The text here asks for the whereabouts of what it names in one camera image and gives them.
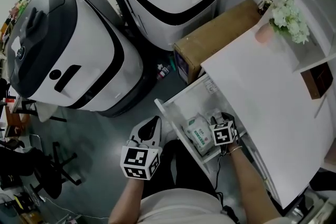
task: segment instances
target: bracelet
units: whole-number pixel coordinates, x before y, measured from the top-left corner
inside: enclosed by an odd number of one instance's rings
[[[229,152],[229,155],[231,155],[235,150],[242,148],[242,146],[235,147],[232,151]]]

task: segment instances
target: white shirt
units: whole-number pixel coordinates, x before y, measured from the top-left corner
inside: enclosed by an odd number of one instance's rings
[[[235,224],[221,214],[218,199],[192,189],[168,189],[141,201],[138,223],[142,224]],[[267,224],[290,224],[287,218],[277,218]]]

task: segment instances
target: open drawer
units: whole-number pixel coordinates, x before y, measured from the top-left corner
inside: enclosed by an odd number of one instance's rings
[[[182,129],[182,124],[194,117],[197,113],[205,116],[207,111],[218,108],[235,117],[239,135],[245,134],[245,128],[240,119],[228,103],[224,95],[207,74],[196,80],[183,91],[163,103],[156,99],[155,104],[171,124],[179,139],[188,149],[204,173],[210,177],[206,163],[221,152],[219,146],[213,147],[204,156],[201,156]]]

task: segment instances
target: human arm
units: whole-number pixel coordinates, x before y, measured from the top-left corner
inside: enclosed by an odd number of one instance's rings
[[[143,180],[129,179],[110,215],[109,224],[135,224],[139,217]]]
[[[267,195],[264,182],[236,143],[228,146],[240,186],[248,224],[263,224],[281,215]]]

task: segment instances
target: pink vase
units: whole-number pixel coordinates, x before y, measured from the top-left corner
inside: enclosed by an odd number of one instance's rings
[[[274,30],[269,23],[264,24],[260,27],[260,29],[256,32],[255,37],[259,43],[266,43],[269,41],[274,35]]]

